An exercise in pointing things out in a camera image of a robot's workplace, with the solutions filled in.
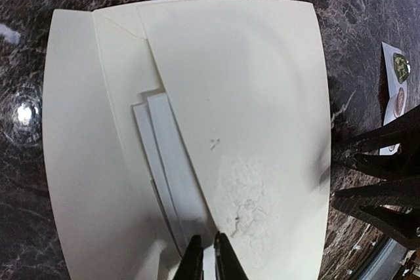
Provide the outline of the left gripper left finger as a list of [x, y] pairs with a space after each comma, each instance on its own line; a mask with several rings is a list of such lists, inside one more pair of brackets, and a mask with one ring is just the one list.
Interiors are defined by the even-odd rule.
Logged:
[[201, 236], [193, 235], [173, 280], [203, 280], [203, 251]]

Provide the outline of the cream paper envelope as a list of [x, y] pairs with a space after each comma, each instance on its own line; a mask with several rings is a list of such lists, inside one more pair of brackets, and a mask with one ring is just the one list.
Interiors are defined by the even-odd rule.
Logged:
[[311, 3], [155, 0], [52, 14], [43, 149], [72, 279], [170, 279], [181, 256], [133, 106], [167, 93], [215, 225], [249, 279], [317, 279], [327, 71]]

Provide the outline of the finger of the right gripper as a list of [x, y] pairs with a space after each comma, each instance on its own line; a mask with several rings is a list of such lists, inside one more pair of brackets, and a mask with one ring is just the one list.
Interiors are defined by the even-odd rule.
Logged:
[[334, 162], [396, 180], [419, 174], [419, 106], [383, 127], [334, 145]]
[[419, 248], [419, 181], [393, 180], [339, 190], [331, 206], [371, 224], [407, 249]]

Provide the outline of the beige lined letter sheet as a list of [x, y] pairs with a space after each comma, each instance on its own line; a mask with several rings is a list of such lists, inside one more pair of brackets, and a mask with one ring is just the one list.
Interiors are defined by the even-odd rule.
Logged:
[[133, 106], [152, 182], [178, 251], [185, 252], [194, 235], [202, 246], [213, 243], [215, 225], [185, 148], [169, 97], [162, 90], [143, 94]]

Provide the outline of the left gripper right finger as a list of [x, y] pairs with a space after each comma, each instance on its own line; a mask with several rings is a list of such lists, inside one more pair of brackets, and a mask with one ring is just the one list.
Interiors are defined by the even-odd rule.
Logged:
[[214, 240], [215, 274], [217, 280], [248, 280], [225, 233], [217, 232]]

